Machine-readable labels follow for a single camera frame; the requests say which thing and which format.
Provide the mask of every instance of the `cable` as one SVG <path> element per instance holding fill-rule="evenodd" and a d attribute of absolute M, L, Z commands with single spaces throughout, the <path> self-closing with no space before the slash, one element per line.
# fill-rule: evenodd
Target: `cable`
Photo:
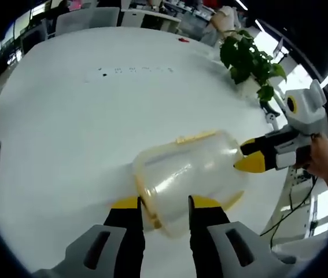
<path fill-rule="evenodd" d="M 293 210 L 293 207 L 292 207 L 292 198 L 291 198 L 291 191 L 289 193 L 289 201 L 290 201 L 290 209 Z"/>
<path fill-rule="evenodd" d="M 281 222 L 283 221 L 283 220 L 285 220 L 288 216 L 290 216 L 294 211 L 296 211 L 299 207 L 301 207 L 304 203 L 305 203 L 305 201 L 306 200 L 308 200 L 308 198 L 309 198 L 309 196 L 310 196 L 310 194 L 312 193 L 312 191 L 313 191 L 313 188 L 314 188 L 314 186 L 315 186 L 315 184 L 316 184 L 316 181 L 317 181 L 317 177 L 312 177 L 312 179 L 313 179 L 313 186 L 311 187 L 311 189 L 309 190 L 309 192 L 308 192 L 308 194 L 306 195 L 306 197 L 304 198 L 304 200 L 300 203 L 300 204 L 298 204 L 298 206 L 296 206 L 292 211 L 290 211 L 288 214 L 286 214 L 284 217 L 282 217 L 281 218 L 281 220 L 279 220 L 275 225 L 273 225 L 270 229 L 268 229 L 268 230 L 266 230 L 264 233 L 262 233 L 260 236 L 264 236 L 265 234 L 267 234 L 268 232 L 270 232 L 271 230 L 273 230 L 275 227 L 277 227 L 279 224 L 281 224 Z"/>
<path fill-rule="evenodd" d="M 277 227 L 275 228 L 275 230 L 273 232 L 272 237 L 270 238 L 270 242 L 269 242 L 270 250 L 272 250 L 272 247 L 273 247 L 273 238 L 274 238 L 274 235 L 277 233 L 277 230 L 278 230 L 279 226 L 281 225 L 281 222 L 282 222 L 282 219 L 279 221 Z"/>

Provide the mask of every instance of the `green leaf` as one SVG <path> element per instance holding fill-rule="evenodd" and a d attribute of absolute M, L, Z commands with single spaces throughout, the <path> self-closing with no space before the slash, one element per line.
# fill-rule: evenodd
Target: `green leaf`
<path fill-rule="evenodd" d="M 256 92 L 260 101 L 270 101 L 274 95 L 274 89 L 270 85 L 265 85 Z"/>
<path fill-rule="evenodd" d="M 252 74 L 260 86 L 267 83 L 271 69 L 272 65 L 267 59 L 258 54 L 254 55 Z"/>
<path fill-rule="evenodd" d="M 250 72 L 245 69 L 232 67 L 230 72 L 231 77 L 236 85 L 246 81 L 250 77 Z"/>
<path fill-rule="evenodd" d="M 245 71 L 251 72 L 253 68 L 253 53 L 250 51 L 250 40 L 247 38 L 242 38 L 237 45 L 238 54 L 235 57 L 233 66 L 237 68 L 244 68 Z"/>
<path fill-rule="evenodd" d="M 220 60 L 226 68 L 229 68 L 237 57 L 237 48 L 235 46 L 237 42 L 237 39 L 232 36 L 228 36 L 220 48 Z"/>
<path fill-rule="evenodd" d="M 260 51 L 260 54 L 263 55 L 268 61 L 273 60 L 273 57 L 268 55 L 265 51 Z"/>
<path fill-rule="evenodd" d="M 287 76 L 285 70 L 282 68 L 280 64 L 272 64 L 272 69 L 269 73 L 269 78 L 280 76 L 287 82 Z"/>
<path fill-rule="evenodd" d="M 238 33 L 242 36 L 252 39 L 252 36 L 246 30 L 239 30 Z"/>

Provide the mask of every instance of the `transparent plastic pitcher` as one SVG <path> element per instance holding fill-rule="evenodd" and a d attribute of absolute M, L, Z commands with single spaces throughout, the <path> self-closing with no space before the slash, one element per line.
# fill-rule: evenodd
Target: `transparent plastic pitcher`
<path fill-rule="evenodd" d="M 181 137 L 141 152 L 133 162 L 137 190 L 154 228 L 178 237 L 189 230 L 188 196 L 216 199 L 227 210 L 241 198 L 248 174 L 233 164 L 242 158 L 225 131 Z"/>

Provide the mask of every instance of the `desk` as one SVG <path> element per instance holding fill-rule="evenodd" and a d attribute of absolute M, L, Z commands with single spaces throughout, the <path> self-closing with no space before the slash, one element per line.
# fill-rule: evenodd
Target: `desk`
<path fill-rule="evenodd" d="M 143 21 L 143 17 L 141 17 L 140 23 L 139 21 L 136 23 L 137 25 L 135 26 L 129 26 L 129 20 L 127 20 L 126 16 L 127 13 L 136 13 L 136 14 L 144 14 L 144 15 L 149 15 L 149 16 L 156 16 L 156 17 L 161 17 L 164 19 L 163 25 L 161 26 L 161 31 L 165 32 L 171 32 L 174 33 L 176 31 L 176 28 L 178 24 L 180 23 L 180 19 L 177 19 L 176 17 L 169 16 L 167 14 L 163 13 L 158 13 L 154 12 L 152 10 L 141 10 L 141 9 L 121 9 L 122 12 L 124 12 L 124 18 L 123 22 L 121 23 L 121 26 L 123 27 L 140 27 Z"/>
<path fill-rule="evenodd" d="M 28 270 L 52 268 L 114 201 L 136 194 L 140 151 L 204 130 L 239 142 L 272 130 L 232 91 L 213 48 L 178 38 L 93 28 L 34 46 L 14 69 L 0 96 L 0 235 Z M 260 233 L 286 173 L 252 174 L 229 219 Z M 142 277 L 196 276 L 189 234 L 145 238 Z"/>
<path fill-rule="evenodd" d="M 187 6 L 181 7 L 181 6 L 178 6 L 176 4 L 173 4 L 173 3 L 170 3 L 170 2 L 167 2 L 167 1 L 164 1 L 164 5 L 168 5 L 168 6 L 172 7 L 173 9 L 177 10 L 178 12 L 188 12 L 188 13 L 191 13 L 193 16 L 197 16 L 198 18 L 200 18 L 202 20 L 205 20 L 206 22 L 209 22 L 210 21 L 210 18 L 204 17 L 202 15 L 202 12 L 201 12 L 201 14 L 192 13 L 191 8 L 189 8 Z"/>

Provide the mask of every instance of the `robotic arm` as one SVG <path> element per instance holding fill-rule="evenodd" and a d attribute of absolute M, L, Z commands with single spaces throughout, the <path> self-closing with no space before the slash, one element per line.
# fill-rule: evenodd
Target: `robotic arm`
<path fill-rule="evenodd" d="M 297 264 L 281 260 L 267 242 L 240 222 L 230 222 L 221 205 L 210 198 L 189 196 L 190 247 L 197 278 L 285 277 Z M 66 249 L 65 259 L 41 278 L 140 277 L 145 239 L 141 199 L 116 203 L 104 225 L 95 225 Z"/>
<path fill-rule="evenodd" d="M 285 103 L 288 124 L 244 142 L 245 157 L 234 165 L 236 169 L 262 173 L 309 161 L 311 137 L 322 132 L 326 121 L 325 94 L 314 80 L 309 89 L 287 91 Z"/>

